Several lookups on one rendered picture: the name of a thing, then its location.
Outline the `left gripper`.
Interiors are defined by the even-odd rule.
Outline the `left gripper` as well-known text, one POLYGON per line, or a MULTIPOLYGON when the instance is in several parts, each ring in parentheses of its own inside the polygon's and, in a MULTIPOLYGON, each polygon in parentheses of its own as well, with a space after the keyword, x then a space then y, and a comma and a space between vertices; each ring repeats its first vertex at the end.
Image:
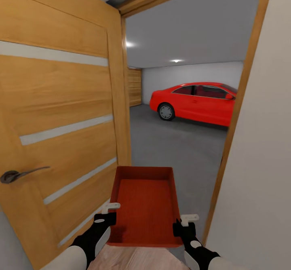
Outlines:
POLYGON ((102 218, 102 217, 106 217, 109 220, 109 225, 116 225, 116 212, 112 212, 112 213, 108 213, 108 214, 95 214, 94 215, 94 221, 97 218, 102 218))

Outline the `storage box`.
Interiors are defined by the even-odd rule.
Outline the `storage box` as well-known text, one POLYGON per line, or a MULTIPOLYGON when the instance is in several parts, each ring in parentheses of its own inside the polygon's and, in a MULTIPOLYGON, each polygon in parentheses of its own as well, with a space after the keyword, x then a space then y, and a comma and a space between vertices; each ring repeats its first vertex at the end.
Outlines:
POLYGON ((106 244, 176 248, 173 223, 181 222, 172 167, 117 166, 110 203, 120 203, 106 244))

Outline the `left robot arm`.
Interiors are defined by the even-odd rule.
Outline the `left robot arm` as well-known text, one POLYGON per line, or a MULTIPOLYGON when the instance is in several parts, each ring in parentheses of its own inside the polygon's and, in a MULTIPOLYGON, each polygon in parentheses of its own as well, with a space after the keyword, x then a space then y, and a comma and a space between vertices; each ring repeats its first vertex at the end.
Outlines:
POLYGON ((110 226, 116 225, 116 212, 120 203, 103 204, 102 213, 94 215, 94 225, 79 235, 64 252, 39 270, 87 270, 91 261, 105 246, 110 237, 110 226))

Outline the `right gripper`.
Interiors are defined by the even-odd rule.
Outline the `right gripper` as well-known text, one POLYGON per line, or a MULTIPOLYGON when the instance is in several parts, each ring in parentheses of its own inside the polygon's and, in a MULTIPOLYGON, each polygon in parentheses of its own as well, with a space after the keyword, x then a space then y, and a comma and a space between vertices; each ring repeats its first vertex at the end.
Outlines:
POLYGON ((182 224, 179 221, 176 221, 176 223, 173 223, 173 234, 174 237, 180 236, 181 239, 183 239, 183 236, 186 233, 192 233, 194 236, 196 236, 196 228, 194 222, 188 222, 188 227, 183 227, 182 224))

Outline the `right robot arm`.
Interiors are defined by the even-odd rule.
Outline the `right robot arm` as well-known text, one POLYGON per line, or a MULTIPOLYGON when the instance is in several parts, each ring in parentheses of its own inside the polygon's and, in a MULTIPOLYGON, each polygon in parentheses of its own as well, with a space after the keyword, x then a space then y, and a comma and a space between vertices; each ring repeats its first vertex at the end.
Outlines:
POLYGON ((174 237, 180 236, 185 247, 184 255, 191 270, 255 270, 251 267, 236 264, 221 257, 217 252, 203 247, 196 238, 194 222, 199 220, 196 214, 182 215, 181 222, 173 223, 174 237))

